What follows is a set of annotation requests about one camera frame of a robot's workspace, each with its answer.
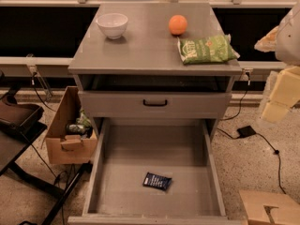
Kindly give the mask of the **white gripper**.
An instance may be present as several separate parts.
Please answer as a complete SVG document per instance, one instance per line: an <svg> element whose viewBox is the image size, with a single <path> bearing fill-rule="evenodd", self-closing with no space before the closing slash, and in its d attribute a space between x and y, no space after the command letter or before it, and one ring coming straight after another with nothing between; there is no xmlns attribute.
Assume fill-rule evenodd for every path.
<svg viewBox="0 0 300 225"><path fill-rule="evenodd" d="M300 101L300 67L291 66L279 72L261 119L275 124Z"/></svg>

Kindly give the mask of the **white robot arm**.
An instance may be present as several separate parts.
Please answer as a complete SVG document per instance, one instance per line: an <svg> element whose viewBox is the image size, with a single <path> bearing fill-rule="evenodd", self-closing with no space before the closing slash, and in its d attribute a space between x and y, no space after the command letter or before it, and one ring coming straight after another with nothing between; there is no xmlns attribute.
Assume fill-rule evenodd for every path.
<svg viewBox="0 0 300 225"><path fill-rule="evenodd" d="M261 119L275 124L300 100L300 4L297 3L280 24L257 41L254 49L274 52L287 67L279 72L262 109Z"/></svg>

